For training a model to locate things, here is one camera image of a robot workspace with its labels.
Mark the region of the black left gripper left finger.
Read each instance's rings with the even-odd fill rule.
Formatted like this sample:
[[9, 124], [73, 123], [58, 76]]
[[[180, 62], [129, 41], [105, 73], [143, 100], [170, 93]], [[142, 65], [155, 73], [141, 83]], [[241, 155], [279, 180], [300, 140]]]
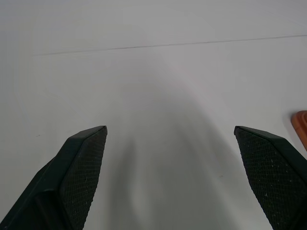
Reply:
[[69, 137], [0, 223], [0, 230], [83, 230], [107, 137], [97, 126]]

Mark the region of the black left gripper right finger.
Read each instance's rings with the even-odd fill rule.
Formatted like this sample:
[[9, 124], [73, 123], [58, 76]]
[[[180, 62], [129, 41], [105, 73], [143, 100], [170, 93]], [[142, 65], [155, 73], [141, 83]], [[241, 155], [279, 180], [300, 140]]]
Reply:
[[286, 139], [236, 126], [249, 185], [273, 230], [307, 230], [307, 159]]

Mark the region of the orange-brown object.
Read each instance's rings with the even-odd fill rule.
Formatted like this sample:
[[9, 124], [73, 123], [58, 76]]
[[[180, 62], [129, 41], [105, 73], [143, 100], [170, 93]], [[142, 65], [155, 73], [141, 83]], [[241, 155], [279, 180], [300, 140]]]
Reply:
[[291, 124], [307, 151], [307, 110], [293, 114], [291, 116]]

